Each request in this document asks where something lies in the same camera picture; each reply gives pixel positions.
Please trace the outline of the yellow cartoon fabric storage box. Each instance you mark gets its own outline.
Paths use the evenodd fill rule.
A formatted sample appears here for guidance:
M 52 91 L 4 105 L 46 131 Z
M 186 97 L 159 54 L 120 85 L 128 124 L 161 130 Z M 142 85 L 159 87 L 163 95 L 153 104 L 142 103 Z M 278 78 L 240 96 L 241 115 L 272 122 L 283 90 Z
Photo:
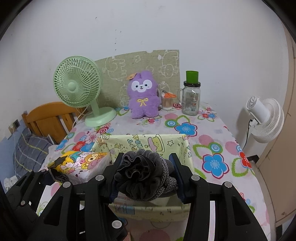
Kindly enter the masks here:
M 154 134 L 154 135 L 101 135 L 93 145 L 93 152 L 109 152 L 114 163 L 119 153 L 149 150 L 168 159 L 175 153 L 182 165 L 194 172 L 194 165 L 187 136 L 183 134 Z M 112 204 L 111 210 L 119 217 L 137 220 L 147 219 L 154 222 L 182 221 L 188 217 L 190 206 L 182 204 L 177 195 L 158 198 L 153 201 L 134 201 L 119 193 Z

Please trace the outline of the blue plaid bedding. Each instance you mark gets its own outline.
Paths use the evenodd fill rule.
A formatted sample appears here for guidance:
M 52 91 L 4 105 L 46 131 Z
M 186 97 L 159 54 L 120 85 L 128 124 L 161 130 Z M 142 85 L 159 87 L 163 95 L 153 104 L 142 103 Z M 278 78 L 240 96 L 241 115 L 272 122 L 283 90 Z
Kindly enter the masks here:
M 29 128 L 25 128 L 16 143 L 13 154 L 16 177 L 21 178 L 31 171 L 38 172 L 52 145 L 50 137 L 38 137 Z

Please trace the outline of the cartoon printed tissue pack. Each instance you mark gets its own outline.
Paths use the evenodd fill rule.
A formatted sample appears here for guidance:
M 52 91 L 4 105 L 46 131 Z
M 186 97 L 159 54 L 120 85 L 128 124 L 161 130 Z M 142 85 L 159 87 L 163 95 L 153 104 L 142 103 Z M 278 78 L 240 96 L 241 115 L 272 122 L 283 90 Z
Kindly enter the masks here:
M 110 163 L 109 153 L 69 151 L 53 161 L 48 170 L 55 181 L 76 185 L 101 175 Z

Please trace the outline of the toothpick holder with orange lid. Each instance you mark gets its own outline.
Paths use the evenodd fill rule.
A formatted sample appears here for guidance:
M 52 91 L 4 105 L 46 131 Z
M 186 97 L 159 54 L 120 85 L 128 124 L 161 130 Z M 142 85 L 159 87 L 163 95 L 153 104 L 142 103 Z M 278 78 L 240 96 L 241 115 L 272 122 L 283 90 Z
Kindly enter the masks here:
M 177 96 L 173 93 L 162 90 L 161 92 L 161 100 L 162 100 L 162 109 L 171 110 L 173 108 L 174 99 Z

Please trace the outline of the green desk fan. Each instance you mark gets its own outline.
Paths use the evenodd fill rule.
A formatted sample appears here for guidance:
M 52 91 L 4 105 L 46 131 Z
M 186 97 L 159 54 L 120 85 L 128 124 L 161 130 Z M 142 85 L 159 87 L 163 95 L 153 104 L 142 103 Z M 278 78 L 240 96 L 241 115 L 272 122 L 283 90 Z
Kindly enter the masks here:
M 114 108 L 98 106 L 102 76 L 94 61 L 83 56 L 64 59 L 55 70 L 53 85 L 56 95 L 66 105 L 73 108 L 91 107 L 91 113 L 85 118 L 86 126 L 102 126 L 116 117 Z

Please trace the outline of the purple plush toy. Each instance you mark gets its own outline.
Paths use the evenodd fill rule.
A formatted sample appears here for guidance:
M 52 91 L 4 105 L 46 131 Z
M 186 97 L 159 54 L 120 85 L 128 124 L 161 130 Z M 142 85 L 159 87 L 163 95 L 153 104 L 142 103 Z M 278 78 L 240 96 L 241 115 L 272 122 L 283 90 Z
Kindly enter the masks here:
M 159 115 L 161 99 L 157 94 L 158 84 L 152 72 L 144 70 L 128 77 L 127 94 L 128 107 L 133 119 L 148 117 L 155 118 Z

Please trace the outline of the orange wooden chair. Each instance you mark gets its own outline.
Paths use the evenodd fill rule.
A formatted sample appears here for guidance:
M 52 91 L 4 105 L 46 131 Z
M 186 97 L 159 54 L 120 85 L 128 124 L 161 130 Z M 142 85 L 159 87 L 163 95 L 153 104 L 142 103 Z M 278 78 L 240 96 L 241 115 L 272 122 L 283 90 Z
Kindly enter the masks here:
M 34 108 L 29 113 L 22 114 L 27 128 L 38 137 L 50 136 L 59 144 L 72 130 L 74 118 L 86 108 L 72 108 L 63 102 L 50 102 Z

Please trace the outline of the floral tablecloth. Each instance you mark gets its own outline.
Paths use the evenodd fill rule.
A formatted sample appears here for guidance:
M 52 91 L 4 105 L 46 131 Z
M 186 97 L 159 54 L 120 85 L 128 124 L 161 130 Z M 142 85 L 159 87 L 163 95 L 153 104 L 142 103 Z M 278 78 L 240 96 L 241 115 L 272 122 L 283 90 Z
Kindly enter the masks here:
M 155 118 L 133 119 L 127 107 L 117 108 L 116 112 L 116 118 L 103 126 L 88 128 L 84 122 L 79 122 L 60 144 L 49 148 L 42 168 L 47 168 L 66 152 L 91 151 L 103 134 L 183 134 L 190 145 L 193 173 L 210 183 L 231 182 L 257 218 L 267 239 L 271 238 L 269 214 L 255 172 L 232 133 L 210 106 L 202 104 L 197 116 L 183 114 L 178 103 L 171 110 L 159 111 Z M 129 232 L 128 240 L 182 240 L 187 223 L 187 218 L 172 222 L 124 217 L 123 220 Z

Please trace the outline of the grey scrunchie pouch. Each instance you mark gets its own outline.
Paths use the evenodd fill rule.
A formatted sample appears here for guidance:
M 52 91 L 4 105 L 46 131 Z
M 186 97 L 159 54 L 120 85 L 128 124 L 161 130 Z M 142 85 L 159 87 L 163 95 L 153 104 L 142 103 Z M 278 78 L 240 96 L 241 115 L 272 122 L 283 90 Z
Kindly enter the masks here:
M 139 149 L 126 152 L 114 174 L 114 186 L 135 201 L 152 201 L 177 192 L 175 168 L 158 153 Z

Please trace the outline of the glass jar with green lid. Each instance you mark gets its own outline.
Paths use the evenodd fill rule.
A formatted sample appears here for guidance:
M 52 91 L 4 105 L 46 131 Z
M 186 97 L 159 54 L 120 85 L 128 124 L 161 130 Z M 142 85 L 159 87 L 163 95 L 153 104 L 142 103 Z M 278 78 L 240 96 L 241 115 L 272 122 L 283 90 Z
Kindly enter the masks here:
M 182 113 L 196 116 L 199 112 L 201 83 L 199 82 L 199 72 L 186 71 L 186 80 L 184 87 L 178 90 L 178 101 L 182 106 Z

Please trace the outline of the white floor fan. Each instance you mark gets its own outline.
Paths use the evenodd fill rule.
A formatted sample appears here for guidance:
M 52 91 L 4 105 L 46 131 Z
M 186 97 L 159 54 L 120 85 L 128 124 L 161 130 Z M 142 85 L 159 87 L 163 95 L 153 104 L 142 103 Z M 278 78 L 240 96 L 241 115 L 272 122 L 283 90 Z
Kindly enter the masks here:
M 251 135 L 259 143 L 269 143 L 281 132 L 285 115 L 279 102 L 274 98 L 261 100 L 252 96 L 246 103 L 246 110 L 252 115 Z

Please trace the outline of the cartoon cardboard sheet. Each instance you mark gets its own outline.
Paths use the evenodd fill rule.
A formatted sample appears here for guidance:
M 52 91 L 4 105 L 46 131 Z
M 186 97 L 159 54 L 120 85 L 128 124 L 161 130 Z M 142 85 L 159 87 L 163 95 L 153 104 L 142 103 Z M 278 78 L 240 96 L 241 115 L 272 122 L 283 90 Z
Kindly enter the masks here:
M 96 60 L 102 76 L 102 89 L 97 99 L 100 107 L 126 107 L 128 77 L 149 70 L 160 91 L 176 94 L 180 88 L 179 50 L 140 51 Z

